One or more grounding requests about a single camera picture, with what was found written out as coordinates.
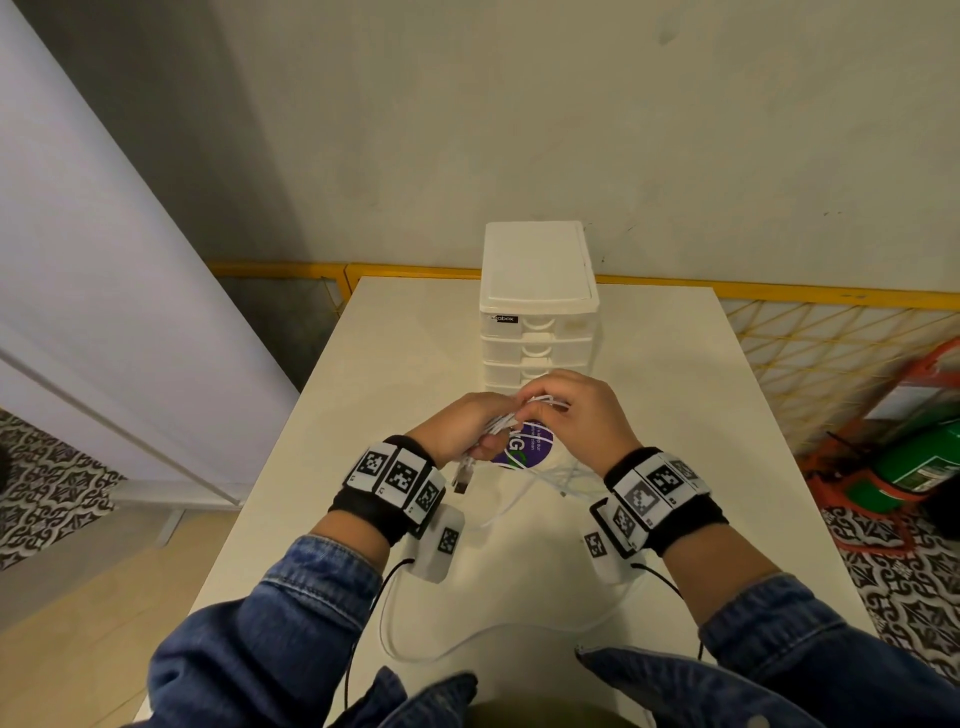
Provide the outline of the person's right hand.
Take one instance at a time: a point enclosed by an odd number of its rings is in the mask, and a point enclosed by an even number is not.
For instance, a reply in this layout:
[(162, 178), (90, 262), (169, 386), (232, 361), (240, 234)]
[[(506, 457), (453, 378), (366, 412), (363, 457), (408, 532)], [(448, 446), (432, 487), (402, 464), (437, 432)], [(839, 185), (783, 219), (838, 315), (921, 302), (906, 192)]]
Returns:
[[(597, 476), (608, 473), (642, 447), (623, 412), (618, 397), (606, 382), (576, 372), (577, 394), (569, 413), (555, 420), (537, 420), (552, 431), (560, 443), (583, 466)], [(524, 387), (516, 395), (521, 407), (515, 413), (524, 419)]]

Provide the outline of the person's left hand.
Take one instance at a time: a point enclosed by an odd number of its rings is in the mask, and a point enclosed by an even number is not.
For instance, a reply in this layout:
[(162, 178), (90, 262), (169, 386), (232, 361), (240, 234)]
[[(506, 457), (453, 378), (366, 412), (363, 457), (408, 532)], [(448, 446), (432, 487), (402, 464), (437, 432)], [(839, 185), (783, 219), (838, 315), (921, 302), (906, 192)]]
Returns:
[(521, 400), (492, 392), (468, 393), (427, 418), (406, 433), (433, 465), (442, 470), (464, 455), (473, 457), (473, 447), (490, 424), (520, 410)]

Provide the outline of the person's right forearm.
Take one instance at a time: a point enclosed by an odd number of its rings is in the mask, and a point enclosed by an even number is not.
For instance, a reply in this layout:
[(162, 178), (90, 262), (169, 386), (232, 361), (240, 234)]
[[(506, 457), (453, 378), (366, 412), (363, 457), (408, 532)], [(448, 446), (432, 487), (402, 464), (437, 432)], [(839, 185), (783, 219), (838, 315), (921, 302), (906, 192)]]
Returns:
[(720, 668), (818, 728), (960, 728), (960, 688), (850, 625), (726, 522), (660, 531), (656, 553)]

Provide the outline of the person's left forearm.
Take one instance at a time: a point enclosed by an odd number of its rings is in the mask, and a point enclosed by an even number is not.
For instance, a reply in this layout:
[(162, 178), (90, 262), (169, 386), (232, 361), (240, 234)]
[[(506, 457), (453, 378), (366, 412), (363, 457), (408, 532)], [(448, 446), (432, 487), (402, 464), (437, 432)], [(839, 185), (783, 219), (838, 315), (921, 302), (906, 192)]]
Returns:
[(320, 728), (408, 524), (334, 506), (249, 595), (189, 614), (150, 658), (138, 728)]

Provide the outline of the white plastic drawer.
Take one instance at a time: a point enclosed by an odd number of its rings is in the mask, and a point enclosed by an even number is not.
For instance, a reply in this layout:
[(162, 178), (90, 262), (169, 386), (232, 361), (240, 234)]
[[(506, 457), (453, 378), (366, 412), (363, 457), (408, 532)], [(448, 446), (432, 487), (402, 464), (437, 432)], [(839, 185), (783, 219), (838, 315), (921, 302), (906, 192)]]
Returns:
[(480, 333), (484, 337), (505, 340), (566, 341), (593, 338), (599, 314), (479, 314)]
[(588, 374), (590, 367), (580, 366), (540, 366), (540, 365), (514, 365), (508, 363), (485, 362), (482, 365), (481, 383), (487, 390), (493, 391), (504, 389), (516, 391), (521, 389), (527, 383), (534, 381), (556, 370), (573, 371), (579, 374)]
[(594, 357), (594, 340), (522, 340), (481, 337), (482, 359), (503, 365), (547, 364), (554, 368), (585, 367)]

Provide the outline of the purple round sticker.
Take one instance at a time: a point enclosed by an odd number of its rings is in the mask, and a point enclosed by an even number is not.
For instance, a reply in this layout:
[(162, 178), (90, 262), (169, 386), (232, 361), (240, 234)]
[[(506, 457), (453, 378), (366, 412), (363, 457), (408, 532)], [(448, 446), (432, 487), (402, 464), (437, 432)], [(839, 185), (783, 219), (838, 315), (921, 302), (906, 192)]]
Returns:
[(554, 433), (541, 422), (530, 420), (519, 428), (510, 429), (505, 449), (490, 463), (515, 471), (533, 469), (544, 463), (554, 445)]

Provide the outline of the black wristband with marker tags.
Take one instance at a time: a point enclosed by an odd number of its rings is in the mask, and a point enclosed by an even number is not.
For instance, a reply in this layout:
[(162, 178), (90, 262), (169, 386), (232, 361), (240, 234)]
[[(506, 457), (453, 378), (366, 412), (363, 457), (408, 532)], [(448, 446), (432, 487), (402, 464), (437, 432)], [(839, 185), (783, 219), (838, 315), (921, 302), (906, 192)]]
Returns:
[(592, 556), (625, 561), (642, 551), (657, 556), (703, 528), (728, 525), (712, 490), (684, 460), (654, 446), (630, 451), (604, 476), (607, 494), (589, 508), (584, 534)]
[(352, 515), (390, 545), (422, 538), (448, 490), (448, 482), (422, 445), (407, 435), (371, 444), (342, 480), (330, 512)]

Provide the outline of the white plastic drawer unit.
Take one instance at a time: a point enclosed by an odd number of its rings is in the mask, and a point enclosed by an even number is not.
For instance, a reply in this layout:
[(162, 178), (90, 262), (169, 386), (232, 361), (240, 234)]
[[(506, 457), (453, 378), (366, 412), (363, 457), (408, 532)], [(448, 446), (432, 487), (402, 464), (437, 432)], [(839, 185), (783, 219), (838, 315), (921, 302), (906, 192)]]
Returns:
[[(490, 222), (485, 227), (479, 314), (582, 314), (600, 301), (584, 226), (578, 221)], [(518, 390), (492, 390), (504, 395)]]

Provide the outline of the yellow mesh fence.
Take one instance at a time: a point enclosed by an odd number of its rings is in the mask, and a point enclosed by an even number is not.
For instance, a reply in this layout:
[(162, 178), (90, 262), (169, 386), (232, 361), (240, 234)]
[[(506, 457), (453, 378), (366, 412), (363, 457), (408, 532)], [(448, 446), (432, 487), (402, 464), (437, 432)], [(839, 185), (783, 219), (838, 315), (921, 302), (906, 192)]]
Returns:
[(795, 455), (960, 338), (960, 293), (617, 274), (597, 285), (710, 290)]

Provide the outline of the red extinguisher stand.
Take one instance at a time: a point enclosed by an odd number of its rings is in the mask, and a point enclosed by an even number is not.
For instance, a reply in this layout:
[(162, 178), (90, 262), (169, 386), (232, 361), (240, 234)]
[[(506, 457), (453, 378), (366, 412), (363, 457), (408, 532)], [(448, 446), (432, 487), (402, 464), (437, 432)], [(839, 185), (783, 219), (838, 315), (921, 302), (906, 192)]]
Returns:
[(916, 544), (906, 517), (928, 501), (907, 505), (887, 515), (865, 512), (843, 493), (845, 482), (874, 452), (901, 436), (927, 425), (960, 417), (960, 336), (934, 347), (922, 358), (904, 365), (856, 414), (799, 463), (806, 485), (821, 509), (845, 508), (873, 523), (894, 529), (898, 545), (859, 544), (834, 536), (845, 552), (906, 559)]

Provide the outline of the green fire extinguisher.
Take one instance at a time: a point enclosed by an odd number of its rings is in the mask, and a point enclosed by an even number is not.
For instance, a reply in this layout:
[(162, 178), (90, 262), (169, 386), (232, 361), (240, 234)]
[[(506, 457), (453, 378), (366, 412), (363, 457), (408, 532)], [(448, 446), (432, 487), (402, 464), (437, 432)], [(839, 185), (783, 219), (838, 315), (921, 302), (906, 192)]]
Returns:
[(912, 430), (872, 453), (864, 465), (843, 488), (852, 505), (887, 515), (922, 503), (960, 475), (960, 417)]

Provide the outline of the white partition panel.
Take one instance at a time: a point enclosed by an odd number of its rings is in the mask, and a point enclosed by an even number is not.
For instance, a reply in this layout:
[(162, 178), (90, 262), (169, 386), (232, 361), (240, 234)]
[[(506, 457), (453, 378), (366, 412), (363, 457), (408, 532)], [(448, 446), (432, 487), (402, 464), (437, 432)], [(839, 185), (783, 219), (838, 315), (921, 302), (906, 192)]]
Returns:
[(0, 0), (0, 407), (118, 501), (243, 507), (298, 391), (13, 0)]

